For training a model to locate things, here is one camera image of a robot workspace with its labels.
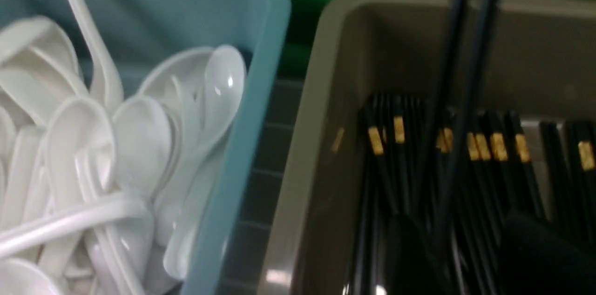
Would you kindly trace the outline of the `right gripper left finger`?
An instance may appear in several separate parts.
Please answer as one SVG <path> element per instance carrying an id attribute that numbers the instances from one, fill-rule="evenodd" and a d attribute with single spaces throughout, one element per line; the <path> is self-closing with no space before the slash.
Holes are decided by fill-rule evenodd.
<path id="1" fill-rule="evenodd" d="M 386 241 L 388 295 L 451 295 L 453 290 L 426 230 L 408 215 L 392 217 Z"/>

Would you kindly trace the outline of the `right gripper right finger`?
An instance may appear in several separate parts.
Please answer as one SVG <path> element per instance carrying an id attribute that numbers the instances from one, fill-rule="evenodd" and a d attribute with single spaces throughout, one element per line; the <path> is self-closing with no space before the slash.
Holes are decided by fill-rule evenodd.
<path id="1" fill-rule="evenodd" d="M 510 213 L 498 253 L 507 295 L 594 295 L 595 245 L 545 219 Z"/>

